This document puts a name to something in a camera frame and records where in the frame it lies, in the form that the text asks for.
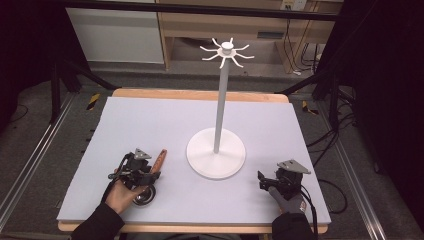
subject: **black glove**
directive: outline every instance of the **black glove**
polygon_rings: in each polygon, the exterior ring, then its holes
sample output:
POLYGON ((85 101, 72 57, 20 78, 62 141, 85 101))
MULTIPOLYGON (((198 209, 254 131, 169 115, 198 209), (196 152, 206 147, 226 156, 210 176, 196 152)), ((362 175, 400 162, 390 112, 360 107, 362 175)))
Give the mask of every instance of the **black glove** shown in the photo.
POLYGON ((275 187, 268 188, 269 194, 277 201, 280 206, 281 213, 302 213, 306 211, 306 202, 303 200, 302 194, 299 193, 293 196, 289 201, 281 196, 280 192, 275 187))

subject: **black cable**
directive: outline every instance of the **black cable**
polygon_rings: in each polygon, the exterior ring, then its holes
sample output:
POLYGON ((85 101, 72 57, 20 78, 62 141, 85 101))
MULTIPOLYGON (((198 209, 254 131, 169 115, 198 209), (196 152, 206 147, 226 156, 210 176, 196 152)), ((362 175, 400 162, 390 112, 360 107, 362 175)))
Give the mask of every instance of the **black cable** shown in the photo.
POLYGON ((349 113, 348 115, 346 115, 345 117, 343 117, 343 121, 344 121, 344 120, 348 120, 348 119, 354 119, 354 120, 352 120, 352 121, 348 122, 348 123, 347 123, 345 126, 343 126, 343 127, 339 127, 339 130, 343 130, 343 129, 345 129, 347 126, 349 126, 349 125, 353 124, 354 122, 356 122, 356 120, 355 120, 355 115, 354 115, 353 113, 349 113))
POLYGON ((342 101, 343 101, 343 104, 337 107, 337 111, 340 111, 340 109, 344 106, 351 106, 351 104, 349 102, 345 102, 344 100, 342 100, 342 101))
POLYGON ((339 98, 341 100, 343 100, 344 102, 350 103, 351 105, 353 105, 355 103, 355 98, 354 97, 348 96, 347 93, 345 93, 344 91, 342 91, 340 89, 339 89, 339 98))
POLYGON ((336 132, 333 135, 333 138, 330 140, 330 142, 328 143, 327 147, 322 151, 321 155, 319 155, 319 157, 317 158, 317 160, 314 162, 313 166, 314 168, 316 167, 316 165, 319 163, 319 161, 321 161, 322 157, 324 156, 324 154, 334 145, 334 143, 336 142, 336 140, 339 137, 339 133, 336 132))
POLYGON ((350 88, 350 91, 351 91, 351 96, 352 96, 353 101, 356 101, 356 91, 355 91, 355 88, 354 87, 351 87, 350 88))
POLYGON ((306 61, 306 62, 310 61, 310 60, 305 60, 304 59, 305 58, 305 53, 306 53, 306 50, 308 50, 308 47, 309 47, 309 43, 305 43, 305 46, 303 46, 303 49, 302 49, 302 53, 300 54, 300 62, 304 66, 306 66, 306 67, 310 67, 311 66, 309 64, 304 63, 304 61, 306 61))
POLYGON ((300 191, 300 193, 303 195, 303 197, 306 199, 306 201, 308 201, 309 206, 311 207, 311 211, 312 211, 312 222, 313 222, 313 225, 314 225, 314 236, 315 236, 315 239, 318 240, 317 211, 315 209, 314 204, 312 204, 311 195, 309 194, 308 190, 303 185, 302 185, 302 188, 308 193, 308 195, 306 195, 303 191, 300 191))
POLYGON ((317 55, 318 55, 318 44, 315 44, 314 62, 312 63, 312 72, 314 74, 317 70, 317 67, 316 67, 317 55))
POLYGON ((312 143, 309 143, 309 144, 307 144, 306 145, 306 147, 312 147, 312 146, 314 146, 315 144, 318 144, 318 143, 320 143, 321 141, 323 141, 324 139, 326 139, 326 138, 328 138, 329 136, 331 136, 331 134, 333 134, 334 133, 334 130, 330 130, 330 131, 328 131, 327 133, 325 133, 322 137, 320 137, 319 139, 317 139, 317 140, 315 140, 315 141, 313 141, 312 143))
POLYGON ((289 56, 287 55, 286 52, 286 39, 289 41, 289 47, 290 47, 290 51, 291 51, 291 55, 292 55, 292 60, 293 60, 293 64, 296 68, 298 68, 298 71, 307 71, 309 69, 305 69, 305 68, 300 68, 299 66, 296 65, 296 58, 294 57, 294 51, 291 45, 291 40, 290 40, 290 34, 289 34, 289 28, 290 28, 290 19, 287 19, 287 25, 286 25, 286 35, 284 36, 284 42, 283 42, 283 48, 284 48, 284 52, 286 53, 287 58, 289 58, 289 56))
POLYGON ((341 194, 342 194, 342 196, 343 196, 343 199, 344 199, 344 206, 343 206, 343 208, 342 209, 340 209, 340 210, 337 210, 337 211, 334 211, 334 210, 331 210, 331 211, 329 211, 329 213, 333 213, 333 214, 340 214, 340 213, 343 213, 344 211, 346 211, 346 209, 347 209, 347 207, 348 207, 348 201, 347 201, 347 197, 346 197, 346 194, 343 192, 343 190, 340 188, 340 187, 338 187, 336 184, 334 184, 334 183, 332 183, 332 182, 330 182, 330 181, 327 181, 327 180, 324 180, 324 179, 318 179, 318 182, 323 182, 323 183, 326 183, 326 184, 328 184, 328 185, 331 185, 331 186, 333 186, 334 188, 336 188, 341 194))
POLYGON ((321 150, 315 150, 315 151, 308 151, 308 153, 319 153, 325 151, 325 149, 321 149, 321 150))
POLYGON ((22 119, 23 117, 25 117, 25 115, 27 115, 27 113, 28 113, 28 107, 27 107, 27 106, 25 106, 25 105, 22 105, 22 104, 18 104, 18 106, 20 106, 20 107, 24 107, 24 108, 25 108, 25 112, 24 112, 24 114, 22 114, 22 116, 19 116, 19 117, 18 117, 18 118, 16 118, 16 119, 10 120, 10 121, 9 121, 9 123, 16 122, 16 121, 18 121, 18 120, 22 119))
POLYGON ((347 119, 351 119, 351 118, 354 118, 354 117, 355 117, 355 114, 349 113, 349 114, 347 114, 346 116, 344 116, 343 118, 340 119, 339 124, 343 123, 347 119))

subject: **human hand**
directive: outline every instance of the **human hand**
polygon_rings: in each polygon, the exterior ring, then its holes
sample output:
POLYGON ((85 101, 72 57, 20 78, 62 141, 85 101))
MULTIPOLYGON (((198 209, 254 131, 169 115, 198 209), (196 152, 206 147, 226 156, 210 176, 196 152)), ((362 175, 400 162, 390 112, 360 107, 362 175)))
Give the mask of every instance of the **human hand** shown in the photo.
POLYGON ((306 202, 303 200, 301 193, 293 196, 290 200, 287 201, 283 198, 283 196, 281 196, 280 192, 275 187, 269 187, 268 192, 280 207, 281 214, 286 212, 305 213, 306 202))
POLYGON ((121 214, 130 206, 131 202, 145 190, 146 187, 142 186, 130 190, 121 180, 117 180, 112 186, 105 203, 117 214, 121 214))

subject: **aluminum rail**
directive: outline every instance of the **aluminum rail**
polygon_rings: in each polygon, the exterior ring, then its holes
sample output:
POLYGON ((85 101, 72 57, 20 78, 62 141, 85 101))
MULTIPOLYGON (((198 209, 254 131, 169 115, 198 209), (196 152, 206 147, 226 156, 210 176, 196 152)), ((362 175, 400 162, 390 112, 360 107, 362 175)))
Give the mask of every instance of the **aluminum rail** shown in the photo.
POLYGON ((49 4, 61 4, 68 8, 121 10, 138 12, 167 12, 208 14, 262 18, 285 18, 318 21, 352 20, 354 16, 341 16, 334 13, 316 13, 302 11, 285 11, 271 9, 254 9, 238 7, 200 6, 185 4, 162 4, 162 3, 139 3, 139 2, 116 2, 116 1, 93 1, 93 0, 39 0, 49 4))
MULTIPOLYGON (((322 101, 317 104, 318 110, 320 112, 328 112, 325 103, 322 101)), ((326 117, 323 116, 324 122, 327 125, 327 128, 330 130, 332 127, 330 122, 326 117)), ((352 164, 350 163, 349 157, 341 143, 338 139, 336 142, 336 151, 339 155, 340 166, 346 176, 346 181, 349 185, 350 190, 352 191, 353 198, 355 199, 356 204, 358 205, 358 210, 362 215, 362 219, 364 220, 365 226, 368 230, 368 233, 372 240, 385 240, 386 235, 384 233, 383 227, 378 220, 377 214, 372 207, 370 200, 365 192, 364 187, 359 181, 358 176, 353 169, 352 164)))
POLYGON ((43 137, 38 142, 36 148, 32 152, 18 178, 15 180, 12 188, 9 190, 7 196, 1 203, 0 232, 3 231, 7 220, 9 219, 10 215, 12 214, 12 211, 16 207, 16 204, 21 198, 32 176, 34 175, 35 170, 41 162, 41 159, 43 158, 51 142, 53 141, 53 138, 59 130, 59 127, 61 126, 63 120, 65 119, 65 116, 67 115, 75 96, 76 93, 68 93, 62 105, 62 113, 58 116, 54 123, 49 124, 43 137))

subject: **sleeve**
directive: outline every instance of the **sleeve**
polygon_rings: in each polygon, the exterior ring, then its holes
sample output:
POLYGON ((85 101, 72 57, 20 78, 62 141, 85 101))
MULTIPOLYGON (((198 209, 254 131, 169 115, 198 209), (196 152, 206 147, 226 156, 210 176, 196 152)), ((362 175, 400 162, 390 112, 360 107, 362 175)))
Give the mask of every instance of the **sleeve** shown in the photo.
POLYGON ((101 203, 93 214, 74 230, 71 239, 112 240, 122 226, 122 218, 107 204, 101 203))
POLYGON ((286 212, 272 222, 272 239, 313 240, 315 237, 304 214, 286 212))

